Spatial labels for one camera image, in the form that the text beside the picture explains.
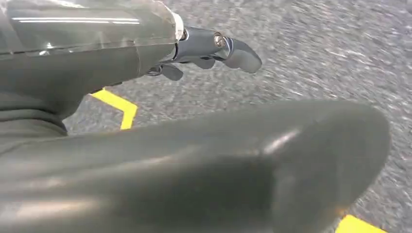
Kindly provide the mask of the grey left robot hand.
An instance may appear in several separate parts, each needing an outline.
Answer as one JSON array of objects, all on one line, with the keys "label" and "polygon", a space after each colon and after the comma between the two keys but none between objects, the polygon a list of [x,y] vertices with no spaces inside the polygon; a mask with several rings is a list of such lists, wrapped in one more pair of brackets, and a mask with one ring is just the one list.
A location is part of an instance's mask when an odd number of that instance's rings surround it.
[{"label": "grey left robot hand", "polygon": [[3,233],[320,233],[376,180],[390,124],[346,100],[286,100],[69,136],[84,96],[177,63],[247,73],[247,44],[158,0],[0,3]]}]

